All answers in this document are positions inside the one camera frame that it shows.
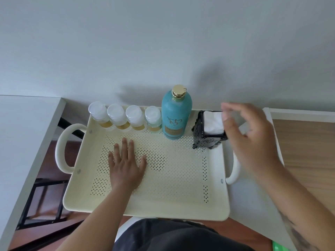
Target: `bottle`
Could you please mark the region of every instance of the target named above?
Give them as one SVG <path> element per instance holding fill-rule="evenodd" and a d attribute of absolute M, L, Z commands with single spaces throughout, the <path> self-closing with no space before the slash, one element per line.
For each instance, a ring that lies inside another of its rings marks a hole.
<path fill-rule="evenodd" d="M 162 100 L 162 128 L 169 139 L 179 139 L 185 132 L 192 110 L 192 99 L 183 85 L 175 85 Z"/>
<path fill-rule="evenodd" d="M 95 101 L 90 104 L 88 111 L 92 118 L 98 122 L 100 126 L 107 129 L 108 131 L 115 129 L 115 126 L 108 117 L 106 106 L 99 101 Z"/>
<path fill-rule="evenodd" d="M 107 108 L 107 114 L 113 121 L 117 129 L 122 132 L 127 132 L 131 129 L 130 123 L 126 117 L 126 113 L 119 104 L 110 105 Z"/>
<path fill-rule="evenodd" d="M 128 118 L 128 121 L 130 122 L 130 125 L 133 127 L 136 131 L 144 131 L 146 128 L 146 122 L 144 113 L 140 109 L 139 106 L 132 105 L 129 106 L 126 110 L 126 116 Z"/>
<path fill-rule="evenodd" d="M 161 111 L 156 106 L 149 106 L 145 109 L 145 119 L 148 123 L 148 130 L 158 133 L 162 129 Z"/>

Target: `left hand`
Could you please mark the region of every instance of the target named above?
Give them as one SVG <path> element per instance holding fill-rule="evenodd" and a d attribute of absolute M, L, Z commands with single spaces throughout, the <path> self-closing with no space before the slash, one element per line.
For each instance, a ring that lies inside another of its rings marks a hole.
<path fill-rule="evenodd" d="M 122 138 L 122 150 L 120 155 L 119 145 L 114 145 L 114 154 L 108 153 L 111 188 L 121 187 L 130 192 L 134 191 L 141 183 L 147 165 L 146 155 L 141 158 L 137 167 L 134 152 L 134 141 L 130 140 L 127 147 L 127 139 Z"/>

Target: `wall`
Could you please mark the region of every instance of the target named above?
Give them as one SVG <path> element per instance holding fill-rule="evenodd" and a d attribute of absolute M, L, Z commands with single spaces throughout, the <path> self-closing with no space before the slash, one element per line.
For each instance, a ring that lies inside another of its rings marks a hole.
<path fill-rule="evenodd" d="M 2 0 L 0 94 L 335 111 L 335 0 Z"/>

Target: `tattoo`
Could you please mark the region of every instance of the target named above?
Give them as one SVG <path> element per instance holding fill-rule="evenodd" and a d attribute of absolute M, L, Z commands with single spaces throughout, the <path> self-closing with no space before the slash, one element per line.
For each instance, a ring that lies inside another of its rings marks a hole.
<path fill-rule="evenodd" d="M 298 251 L 320 251 L 317 247 L 311 245 L 301 234 L 295 229 L 295 224 L 288 219 L 286 215 L 279 211 L 283 219 L 285 228 Z"/>

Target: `blue bottle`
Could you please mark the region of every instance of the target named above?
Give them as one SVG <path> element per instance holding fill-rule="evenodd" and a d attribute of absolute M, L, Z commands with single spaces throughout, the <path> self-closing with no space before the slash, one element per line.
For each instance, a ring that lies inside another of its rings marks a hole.
<path fill-rule="evenodd" d="M 175 85 L 162 100 L 162 129 L 169 139 L 183 136 L 192 110 L 192 99 L 186 88 Z"/>

